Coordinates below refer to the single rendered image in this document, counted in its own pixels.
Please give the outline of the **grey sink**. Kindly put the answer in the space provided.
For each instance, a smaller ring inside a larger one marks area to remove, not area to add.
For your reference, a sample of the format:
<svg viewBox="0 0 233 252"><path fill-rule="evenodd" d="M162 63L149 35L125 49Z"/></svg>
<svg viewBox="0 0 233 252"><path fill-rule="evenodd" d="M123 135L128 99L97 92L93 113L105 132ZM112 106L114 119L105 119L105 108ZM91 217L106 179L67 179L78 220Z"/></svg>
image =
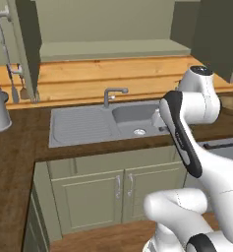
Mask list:
<svg viewBox="0 0 233 252"><path fill-rule="evenodd" d="M168 135L151 125L158 100L51 110L49 148Z"/></svg>

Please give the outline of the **wooden hanging spatula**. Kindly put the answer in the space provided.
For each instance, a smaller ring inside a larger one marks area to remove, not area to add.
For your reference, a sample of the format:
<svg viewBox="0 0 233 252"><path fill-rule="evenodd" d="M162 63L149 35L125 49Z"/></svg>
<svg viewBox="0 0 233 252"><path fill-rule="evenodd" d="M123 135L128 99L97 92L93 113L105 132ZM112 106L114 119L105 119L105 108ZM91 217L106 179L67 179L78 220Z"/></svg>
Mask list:
<svg viewBox="0 0 233 252"><path fill-rule="evenodd" d="M29 99L28 91L27 91L25 83L24 83L24 78L20 77L20 79L21 79L21 83L22 83L22 88L20 90L21 99Z"/></svg>

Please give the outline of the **grey tap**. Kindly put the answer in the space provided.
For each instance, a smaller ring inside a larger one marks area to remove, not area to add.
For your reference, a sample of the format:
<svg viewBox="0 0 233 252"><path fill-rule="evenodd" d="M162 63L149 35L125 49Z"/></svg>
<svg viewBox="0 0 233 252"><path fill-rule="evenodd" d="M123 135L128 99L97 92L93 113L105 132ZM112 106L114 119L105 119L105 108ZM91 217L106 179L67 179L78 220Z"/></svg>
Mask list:
<svg viewBox="0 0 233 252"><path fill-rule="evenodd" d="M128 93L128 88L107 88L105 91L104 91L104 107L105 108L108 108L109 107L109 94L111 92L119 92L119 93L122 93L122 94L127 94Z"/></svg>

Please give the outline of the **green cupboard run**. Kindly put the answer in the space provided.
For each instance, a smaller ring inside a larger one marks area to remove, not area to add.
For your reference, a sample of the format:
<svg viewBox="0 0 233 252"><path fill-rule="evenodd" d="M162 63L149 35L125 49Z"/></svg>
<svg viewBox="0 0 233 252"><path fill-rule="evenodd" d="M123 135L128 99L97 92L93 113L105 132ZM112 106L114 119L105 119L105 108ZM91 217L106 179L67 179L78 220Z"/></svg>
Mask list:
<svg viewBox="0 0 233 252"><path fill-rule="evenodd" d="M50 241L35 186L31 187L23 252L49 252Z"/></svg>

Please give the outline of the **green false drawer front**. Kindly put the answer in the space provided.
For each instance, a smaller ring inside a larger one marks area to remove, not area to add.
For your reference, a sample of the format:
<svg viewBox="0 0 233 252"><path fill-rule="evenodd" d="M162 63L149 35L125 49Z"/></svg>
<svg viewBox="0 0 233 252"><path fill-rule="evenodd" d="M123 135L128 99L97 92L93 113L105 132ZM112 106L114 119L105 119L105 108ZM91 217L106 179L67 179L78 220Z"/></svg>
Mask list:
<svg viewBox="0 0 233 252"><path fill-rule="evenodd" d="M135 168L178 161L174 146L142 149L105 155L71 157L47 163L52 179Z"/></svg>

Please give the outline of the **wooden bowl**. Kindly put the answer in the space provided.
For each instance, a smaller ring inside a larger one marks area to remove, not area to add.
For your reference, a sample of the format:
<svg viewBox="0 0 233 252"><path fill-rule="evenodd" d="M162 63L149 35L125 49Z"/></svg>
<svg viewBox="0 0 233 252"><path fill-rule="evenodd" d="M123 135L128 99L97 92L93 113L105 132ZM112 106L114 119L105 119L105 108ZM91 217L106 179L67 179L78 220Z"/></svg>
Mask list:
<svg viewBox="0 0 233 252"><path fill-rule="evenodd" d="M220 111L226 115L233 116L233 96L221 96L221 109Z"/></svg>

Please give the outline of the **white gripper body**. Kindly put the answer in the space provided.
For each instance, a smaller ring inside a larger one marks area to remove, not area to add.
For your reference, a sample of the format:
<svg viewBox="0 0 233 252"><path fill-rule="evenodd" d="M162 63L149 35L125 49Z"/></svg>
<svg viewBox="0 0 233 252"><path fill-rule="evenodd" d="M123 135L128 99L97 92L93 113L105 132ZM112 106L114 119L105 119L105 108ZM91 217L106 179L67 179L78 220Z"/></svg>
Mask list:
<svg viewBox="0 0 233 252"><path fill-rule="evenodd" d="M159 109L157 108L151 116L151 125L160 132L167 132L168 128L161 118Z"/></svg>

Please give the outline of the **open green wall cabinet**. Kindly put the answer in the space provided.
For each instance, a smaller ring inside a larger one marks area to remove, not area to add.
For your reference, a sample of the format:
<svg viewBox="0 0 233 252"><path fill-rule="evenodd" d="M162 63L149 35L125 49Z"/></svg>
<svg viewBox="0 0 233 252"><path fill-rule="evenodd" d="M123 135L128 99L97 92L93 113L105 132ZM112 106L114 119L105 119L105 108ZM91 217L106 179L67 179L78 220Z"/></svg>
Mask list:
<svg viewBox="0 0 233 252"><path fill-rule="evenodd" d="M187 55L201 0L35 0L41 60Z"/></svg>

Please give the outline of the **grey hanging spoon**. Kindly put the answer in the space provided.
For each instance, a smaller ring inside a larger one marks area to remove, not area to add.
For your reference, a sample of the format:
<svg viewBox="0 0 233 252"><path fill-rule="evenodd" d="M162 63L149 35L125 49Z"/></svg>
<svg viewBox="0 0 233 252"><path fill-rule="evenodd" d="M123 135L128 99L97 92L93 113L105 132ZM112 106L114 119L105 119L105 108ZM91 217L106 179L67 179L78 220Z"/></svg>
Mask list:
<svg viewBox="0 0 233 252"><path fill-rule="evenodd" d="M8 64L8 73L9 73L9 78L11 80L11 85L12 85L12 99L13 99L13 103L19 103L20 99L19 99L19 94L18 91L14 85L14 80L13 80L13 74L21 74L20 69L18 70L13 70L11 65Z"/></svg>

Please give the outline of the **green cupboard door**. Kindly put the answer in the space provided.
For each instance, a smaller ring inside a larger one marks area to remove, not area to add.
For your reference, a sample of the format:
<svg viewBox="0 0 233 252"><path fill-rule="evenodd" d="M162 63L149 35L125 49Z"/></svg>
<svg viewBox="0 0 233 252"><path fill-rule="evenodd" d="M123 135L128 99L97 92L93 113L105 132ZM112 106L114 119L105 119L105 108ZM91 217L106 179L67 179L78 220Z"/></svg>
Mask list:
<svg viewBox="0 0 233 252"><path fill-rule="evenodd" d="M121 222L122 170L53 179L52 186L63 234ZM121 196L116 198L116 176L121 176Z"/></svg>
<svg viewBox="0 0 233 252"><path fill-rule="evenodd" d="M128 196L130 180L133 173L134 185L132 196ZM179 189L184 186L186 169L180 161L128 168L124 175L124 205L122 222L142 221L146 219L144 198L147 194Z"/></svg>

